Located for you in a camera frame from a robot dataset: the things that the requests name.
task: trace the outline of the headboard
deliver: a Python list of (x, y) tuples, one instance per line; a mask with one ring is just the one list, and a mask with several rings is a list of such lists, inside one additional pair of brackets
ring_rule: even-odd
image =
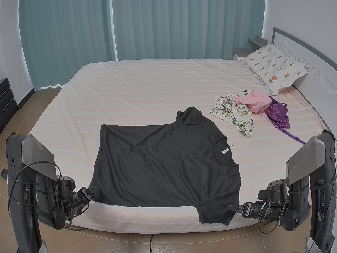
[(298, 78), (293, 86), (337, 137), (337, 64), (302, 40), (278, 28), (273, 30), (272, 44), (309, 65), (308, 74)]

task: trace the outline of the pink garment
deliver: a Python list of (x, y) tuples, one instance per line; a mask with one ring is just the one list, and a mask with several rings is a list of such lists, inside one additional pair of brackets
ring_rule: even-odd
[(246, 105), (251, 112), (257, 112), (263, 117), (266, 116), (264, 110), (272, 103), (272, 100), (269, 98), (269, 96), (258, 90), (254, 90), (252, 93), (242, 98), (236, 97), (234, 101), (237, 105)]

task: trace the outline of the purple satin garment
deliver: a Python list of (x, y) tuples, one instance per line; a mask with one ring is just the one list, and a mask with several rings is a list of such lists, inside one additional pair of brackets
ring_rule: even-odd
[(279, 103), (275, 99), (272, 99), (272, 103), (270, 106), (266, 109), (266, 115), (268, 116), (269, 120), (273, 123), (274, 127), (282, 131), (284, 134), (288, 135), (289, 137), (292, 137), (294, 140), (300, 142), (301, 144), (305, 144), (304, 141), (300, 140), (296, 136), (290, 134), (285, 129), (290, 129), (289, 124), (289, 117), (287, 116), (287, 104)]

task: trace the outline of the black sleeve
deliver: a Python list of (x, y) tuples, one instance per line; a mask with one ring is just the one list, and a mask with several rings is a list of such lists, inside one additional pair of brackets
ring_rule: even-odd
[(201, 223), (222, 223), (228, 226), (235, 212), (227, 209), (228, 205), (239, 203), (239, 192), (230, 195), (218, 194), (196, 206)]

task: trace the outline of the wall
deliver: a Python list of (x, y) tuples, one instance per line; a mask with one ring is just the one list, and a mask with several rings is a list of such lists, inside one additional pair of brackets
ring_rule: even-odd
[(277, 27), (337, 63), (336, 12), (337, 0), (266, 0), (262, 36), (271, 41)]
[(8, 78), (19, 103), (33, 88), (19, 32), (19, 0), (0, 0), (0, 79)]

